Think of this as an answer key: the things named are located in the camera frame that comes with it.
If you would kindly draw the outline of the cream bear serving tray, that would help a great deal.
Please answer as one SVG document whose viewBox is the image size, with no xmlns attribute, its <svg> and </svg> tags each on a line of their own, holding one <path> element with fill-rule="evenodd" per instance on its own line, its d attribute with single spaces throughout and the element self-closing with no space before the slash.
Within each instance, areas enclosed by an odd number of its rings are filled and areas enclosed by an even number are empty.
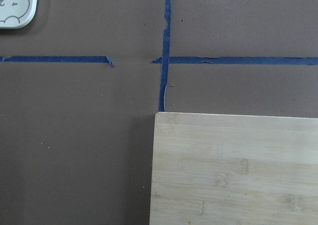
<svg viewBox="0 0 318 225">
<path fill-rule="evenodd" d="M 19 29 L 33 19 L 37 0 L 0 0 L 1 29 Z"/>
</svg>

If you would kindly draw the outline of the wooden cutting board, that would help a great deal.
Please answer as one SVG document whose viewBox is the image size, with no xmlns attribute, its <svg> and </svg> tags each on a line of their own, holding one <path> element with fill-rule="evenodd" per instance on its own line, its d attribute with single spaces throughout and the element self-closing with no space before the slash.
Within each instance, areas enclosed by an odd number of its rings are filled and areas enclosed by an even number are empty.
<svg viewBox="0 0 318 225">
<path fill-rule="evenodd" d="M 315 225 L 316 118 L 159 112 L 150 224 Z"/>
</svg>

